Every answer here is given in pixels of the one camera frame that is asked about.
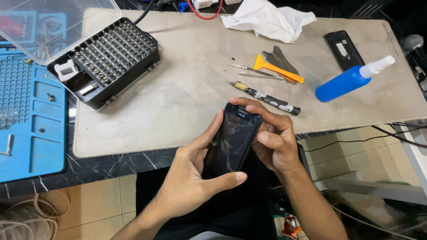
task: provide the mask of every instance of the beige desk mat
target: beige desk mat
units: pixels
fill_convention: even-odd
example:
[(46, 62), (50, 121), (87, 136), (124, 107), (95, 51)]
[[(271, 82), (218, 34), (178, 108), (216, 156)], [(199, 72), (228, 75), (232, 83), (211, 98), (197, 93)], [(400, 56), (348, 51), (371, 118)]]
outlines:
[[(141, 12), (122, 14), (134, 20)], [(390, 25), (383, 20), (318, 18), (303, 27), (294, 44), (226, 29), (220, 18), (202, 20), (193, 13), (150, 12), (138, 26), (158, 40), (163, 62), (102, 111), (77, 104), (73, 146), (77, 157), (189, 143), (207, 128), (230, 96), (251, 98), (227, 80), (242, 81), (300, 107), (301, 114), (291, 116), (295, 133), (427, 117), (427, 103)], [(392, 55), (396, 63), (368, 85), (323, 103), (316, 99), (315, 89), (341, 73), (323, 36), (339, 30), (347, 31), (365, 63), (386, 55)], [(239, 69), (229, 66), (252, 66), (257, 54), (271, 52), (275, 45), (305, 78), (304, 84), (239, 76)], [(272, 112), (287, 114), (263, 104)]]

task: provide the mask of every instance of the sticker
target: sticker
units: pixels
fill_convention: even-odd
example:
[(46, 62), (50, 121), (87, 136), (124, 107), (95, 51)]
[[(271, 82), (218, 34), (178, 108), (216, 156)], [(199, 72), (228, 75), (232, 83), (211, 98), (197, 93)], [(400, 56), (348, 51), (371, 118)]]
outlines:
[(339, 52), (341, 53), (342, 56), (347, 56), (347, 51), (345, 50), (344, 46), (341, 43), (336, 44), (336, 46), (338, 47)]

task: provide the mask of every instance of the black smartphone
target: black smartphone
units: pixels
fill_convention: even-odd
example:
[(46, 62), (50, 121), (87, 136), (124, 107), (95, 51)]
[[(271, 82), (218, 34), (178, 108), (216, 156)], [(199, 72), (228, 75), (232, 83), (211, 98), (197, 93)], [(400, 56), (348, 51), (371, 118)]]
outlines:
[(227, 103), (222, 124), (204, 159), (203, 179), (240, 171), (262, 122), (261, 115)]
[(354, 66), (365, 65), (346, 31), (330, 32), (325, 35), (325, 39), (342, 71), (347, 71)]

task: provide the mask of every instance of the hand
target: hand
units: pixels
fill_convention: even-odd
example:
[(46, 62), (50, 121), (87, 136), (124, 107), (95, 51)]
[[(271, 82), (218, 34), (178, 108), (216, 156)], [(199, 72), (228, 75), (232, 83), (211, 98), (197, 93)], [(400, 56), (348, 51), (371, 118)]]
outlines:
[(178, 148), (169, 172), (156, 197), (150, 204), (167, 219), (185, 215), (213, 195), (242, 184), (248, 176), (243, 172), (227, 173), (214, 179), (203, 180), (203, 159), (208, 145), (221, 126), (224, 111), (216, 114), (208, 129), (186, 146)]
[(245, 97), (231, 97), (230, 103), (245, 107), (248, 112), (263, 117), (263, 123), (252, 148), (267, 168), (278, 174), (302, 166), (298, 159), (292, 120), (288, 115), (274, 114), (259, 101)]

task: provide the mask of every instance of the clear plastic lid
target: clear plastic lid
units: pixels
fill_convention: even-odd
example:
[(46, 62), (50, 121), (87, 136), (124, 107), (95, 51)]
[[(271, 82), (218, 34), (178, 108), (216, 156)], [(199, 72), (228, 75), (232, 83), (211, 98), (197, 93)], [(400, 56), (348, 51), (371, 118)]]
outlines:
[(46, 65), (120, 17), (114, 0), (2, 0), (0, 35)]

